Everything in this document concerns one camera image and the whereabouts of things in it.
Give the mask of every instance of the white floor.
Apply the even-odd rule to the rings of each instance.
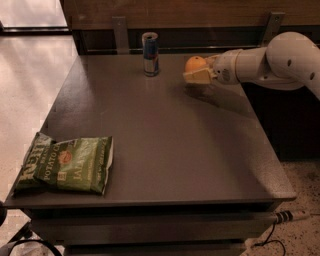
[[[4,201],[37,132],[77,56],[72,37],[0,37],[0,200]],[[283,163],[298,198],[281,209],[305,209],[311,218],[276,227],[272,239],[283,241],[287,255],[320,255],[320,159]],[[8,212],[0,227],[0,246],[28,218]],[[258,241],[263,241],[267,231]],[[278,244],[248,249],[243,256],[282,255]]]

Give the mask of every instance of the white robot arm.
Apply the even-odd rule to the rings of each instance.
[[[307,86],[320,100],[320,50],[304,35],[286,32],[268,47],[231,50],[205,59],[205,65],[184,73],[187,83],[238,84],[294,90]]]

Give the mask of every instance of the can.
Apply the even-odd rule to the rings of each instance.
[[[143,66],[146,76],[156,76],[159,73],[158,35],[147,32],[142,35]]]

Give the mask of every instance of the orange fruit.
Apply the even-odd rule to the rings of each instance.
[[[186,65],[184,67],[185,72],[190,72],[192,70],[198,69],[203,65],[206,65],[207,62],[204,58],[200,56],[193,56],[186,62]]]

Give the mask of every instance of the green bag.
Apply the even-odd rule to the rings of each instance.
[[[23,160],[15,191],[42,187],[42,184],[34,179],[34,173],[39,168],[40,158],[46,154],[53,143],[54,141],[49,136],[40,132],[36,133]]]
[[[58,189],[102,194],[112,157],[112,137],[55,143],[43,154],[34,178]]]

